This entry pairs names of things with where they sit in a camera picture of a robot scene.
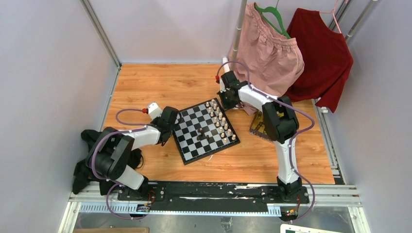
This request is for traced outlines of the black white chess board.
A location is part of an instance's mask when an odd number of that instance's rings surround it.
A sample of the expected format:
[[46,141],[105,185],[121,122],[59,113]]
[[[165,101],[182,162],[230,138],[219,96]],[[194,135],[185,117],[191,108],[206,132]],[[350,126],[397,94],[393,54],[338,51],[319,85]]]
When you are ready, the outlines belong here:
[[179,111],[172,134],[185,165],[240,143],[216,98]]

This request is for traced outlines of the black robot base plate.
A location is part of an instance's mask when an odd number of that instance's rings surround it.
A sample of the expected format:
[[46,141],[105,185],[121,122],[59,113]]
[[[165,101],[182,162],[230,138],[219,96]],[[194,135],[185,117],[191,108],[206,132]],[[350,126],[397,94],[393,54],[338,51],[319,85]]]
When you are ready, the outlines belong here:
[[118,200],[147,201],[153,212],[270,214],[288,221],[298,218],[309,194],[304,186],[287,190],[277,184],[156,181],[140,190],[121,187]]

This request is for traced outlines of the yellow transparent piece tray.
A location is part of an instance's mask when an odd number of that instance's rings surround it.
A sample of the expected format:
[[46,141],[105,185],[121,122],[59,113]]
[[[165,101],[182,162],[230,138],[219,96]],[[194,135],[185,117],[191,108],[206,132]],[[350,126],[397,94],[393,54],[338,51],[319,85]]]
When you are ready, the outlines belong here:
[[261,111],[256,111],[254,118],[249,128],[249,134],[254,135],[260,139],[263,139],[267,142],[274,143],[276,140],[272,140],[266,132],[264,117]]

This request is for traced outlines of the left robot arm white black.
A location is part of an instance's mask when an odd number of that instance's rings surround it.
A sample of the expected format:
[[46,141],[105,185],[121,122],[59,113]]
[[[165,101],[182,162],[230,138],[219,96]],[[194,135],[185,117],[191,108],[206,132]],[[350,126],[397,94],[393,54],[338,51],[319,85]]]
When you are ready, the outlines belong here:
[[148,145],[164,145],[177,120],[181,119],[177,109],[169,106],[161,109],[155,103],[142,112],[152,119],[149,124],[139,123],[137,129],[122,131],[105,128],[99,133],[85,161],[96,178],[129,187],[136,200],[146,199],[149,188],[144,184],[145,176],[128,164],[132,151]]

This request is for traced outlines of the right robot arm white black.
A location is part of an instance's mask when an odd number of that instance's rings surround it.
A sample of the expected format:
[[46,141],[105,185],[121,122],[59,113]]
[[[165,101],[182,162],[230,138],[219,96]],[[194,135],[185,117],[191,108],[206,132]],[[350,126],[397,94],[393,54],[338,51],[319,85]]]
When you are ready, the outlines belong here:
[[299,123],[295,111],[290,109],[288,97],[271,96],[247,81],[240,82],[233,71],[216,75],[222,105],[225,110],[237,105],[251,105],[262,112],[266,134],[274,141],[278,160],[277,195],[282,202],[291,202],[302,187],[297,174],[294,135]]

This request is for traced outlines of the dark chess piece cluster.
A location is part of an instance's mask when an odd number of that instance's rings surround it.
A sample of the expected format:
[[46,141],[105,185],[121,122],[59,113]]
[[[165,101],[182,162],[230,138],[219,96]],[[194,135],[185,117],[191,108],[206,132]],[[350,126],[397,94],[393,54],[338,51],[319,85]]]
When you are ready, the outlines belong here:
[[206,140],[208,143],[210,143],[210,136],[208,134],[205,133],[205,131],[203,130],[203,128],[199,128],[197,130],[198,132],[198,136],[197,136],[197,140],[201,141],[201,140]]

